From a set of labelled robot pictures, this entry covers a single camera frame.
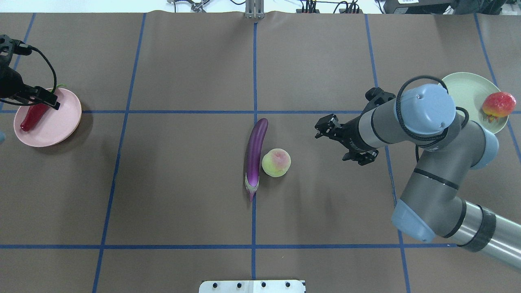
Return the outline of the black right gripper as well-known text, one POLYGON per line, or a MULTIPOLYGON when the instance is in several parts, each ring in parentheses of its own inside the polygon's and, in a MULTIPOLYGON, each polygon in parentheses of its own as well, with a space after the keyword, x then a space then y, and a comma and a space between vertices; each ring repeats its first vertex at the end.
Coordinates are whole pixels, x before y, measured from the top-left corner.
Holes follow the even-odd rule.
POLYGON ((337 115, 329 114, 320 118, 315 124, 317 131, 315 139, 327 137, 331 140, 340 141, 348 149, 342 157, 342 161, 354 161, 360 166, 365 166, 375 161, 379 151, 367 151, 367 144, 363 141, 359 131, 361 116, 340 124, 337 115))

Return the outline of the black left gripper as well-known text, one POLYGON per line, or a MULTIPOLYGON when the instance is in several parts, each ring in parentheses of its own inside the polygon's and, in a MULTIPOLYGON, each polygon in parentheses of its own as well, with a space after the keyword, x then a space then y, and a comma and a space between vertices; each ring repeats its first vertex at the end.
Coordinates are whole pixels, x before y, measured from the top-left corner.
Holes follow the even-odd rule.
POLYGON ((6 62, 0 64, 0 98, 18 100, 22 106, 44 104, 58 111, 60 103, 55 95, 57 87, 50 91, 40 87, 25 85, 20 74, 6 62))

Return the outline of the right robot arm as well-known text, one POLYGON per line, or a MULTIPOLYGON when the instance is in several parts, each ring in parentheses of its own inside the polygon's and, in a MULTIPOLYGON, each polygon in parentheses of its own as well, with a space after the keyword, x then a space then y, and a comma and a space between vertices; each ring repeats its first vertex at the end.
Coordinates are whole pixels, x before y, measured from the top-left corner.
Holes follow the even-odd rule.
POLYGON ((392 224, 417 241, 448 239, 520 269, 520 225, 458 196, 472 169, 484 168, 499 151, 496 136, 458 111, 444 85, 428 83, 397 95, 367 91, 361 115, 341 124, 334 114, 315 124, 316 138, 347 148, 344 161, 367 165, 379 149, 405 141, 423 149, 396 202, 392 224))

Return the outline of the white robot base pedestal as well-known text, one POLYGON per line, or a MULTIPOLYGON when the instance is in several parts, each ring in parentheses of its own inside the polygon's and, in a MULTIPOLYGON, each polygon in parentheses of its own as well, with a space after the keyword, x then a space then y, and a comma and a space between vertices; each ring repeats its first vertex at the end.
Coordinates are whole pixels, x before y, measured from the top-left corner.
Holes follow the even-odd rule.
POLYGON ((305 293, 304 280, 207 280, 199 293, 305 293))

